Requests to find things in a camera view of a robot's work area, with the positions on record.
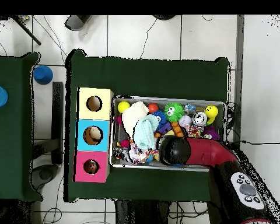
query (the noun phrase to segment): metal tray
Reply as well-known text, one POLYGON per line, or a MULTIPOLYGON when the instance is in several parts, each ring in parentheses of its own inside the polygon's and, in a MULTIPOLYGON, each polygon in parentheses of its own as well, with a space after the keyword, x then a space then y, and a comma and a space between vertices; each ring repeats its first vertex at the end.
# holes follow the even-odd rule
POLYGON ((146 162, 143 164, 130 164, 126 161, 116 159, 112 156, 112 150, 117 145, 117 142, 121 142, 122 140, 128 139, 128 134, 124 131, 123 127, 120 126, 116 119, 120 115, 117 111, 117 106, 119 102, 126 101, 130 104, 136 103, 138 101, 142 101, 146 106, 149 103, 154 102, 159 106, 159 110, 164 110, 165 105, 170 102, 177 102, 185 106, 186 104, 192 104, 195 107, 206 107, 209 105, 214 105, 218 108, 219 113, 213 122, 215 129, 219 132, 219 135, 222 140, 225 140, 226 136, 226 119, 227 119, 227 107, 224 102, 219 101, 203 101, 203 100, 181 100, 181 99, 167 99, 167 98, 152 98, 152 97, 139 97, 139 96, 129 96, 130 98, 124 96, 116 96, 112 101, 112 108, 114 109, 113 115, 113 123, 111 125, 111 136, 110 136, 110 164, 114 167, 132 167, 138 169, 163 169, 163 170, 189 170, 189 171, 199 171, 199 172, 207 172, 208 169, 204 166, 200 165, 181 165, 179 167, 171 167, 166 166, 158 162, 157 160, 153 160, 152 162, 146 162))

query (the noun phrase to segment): yellow ball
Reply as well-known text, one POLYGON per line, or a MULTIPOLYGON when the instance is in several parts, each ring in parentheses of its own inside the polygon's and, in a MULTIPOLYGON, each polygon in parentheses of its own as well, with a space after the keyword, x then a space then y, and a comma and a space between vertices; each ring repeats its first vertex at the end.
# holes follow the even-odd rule
POLYGON ((126 109, 128 109, 131 105, 127 101, 122 101, 118 104, 117 109, 120 113, 123 113, 126 109))
POLYGON ((218 109, 215 106, 208 106, 205 108, 205 114, 208 118, 215 118, 218 115, 218 109))

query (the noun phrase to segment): green spiky ball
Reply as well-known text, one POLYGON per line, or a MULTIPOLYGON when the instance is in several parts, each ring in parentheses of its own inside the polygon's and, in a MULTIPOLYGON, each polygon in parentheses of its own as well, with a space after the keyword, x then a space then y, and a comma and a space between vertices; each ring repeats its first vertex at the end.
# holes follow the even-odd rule
POLYGON ((168 103, 165 106, 165 115, 169 122, 178 121, 184 113, 184 108, 180 103, 168 103))

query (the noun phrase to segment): green table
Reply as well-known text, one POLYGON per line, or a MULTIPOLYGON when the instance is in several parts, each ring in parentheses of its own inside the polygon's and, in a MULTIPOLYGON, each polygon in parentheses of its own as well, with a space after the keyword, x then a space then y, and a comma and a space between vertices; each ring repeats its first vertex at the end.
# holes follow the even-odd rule
POLYGON ((73 182, 76 92, 77 87, 94 87, 111 89, 115 95, 226 102, 228 65, 226 58, 215 62, 86 58, 82 50, 73 50, 66 59, 65 185, 68 186, 64 199, 208 201, 207 172, 111 167, 106 183, 73 182))
POLYGON ((29 181, 32 162, 31 72, 34 52, 22 58, 0 57, 0 86, 8 101, 0 107, 0 199, 41 200, 29 181))

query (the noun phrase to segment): yellow box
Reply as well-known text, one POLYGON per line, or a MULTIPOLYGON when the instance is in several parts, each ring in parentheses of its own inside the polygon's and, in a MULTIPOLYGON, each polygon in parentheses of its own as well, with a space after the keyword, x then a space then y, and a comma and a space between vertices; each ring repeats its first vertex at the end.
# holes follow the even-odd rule
POLYGON ((113 97, 113 92, 110 89, 80 87, 78 88, 78 94, 80 119, 110 120, 113 97))

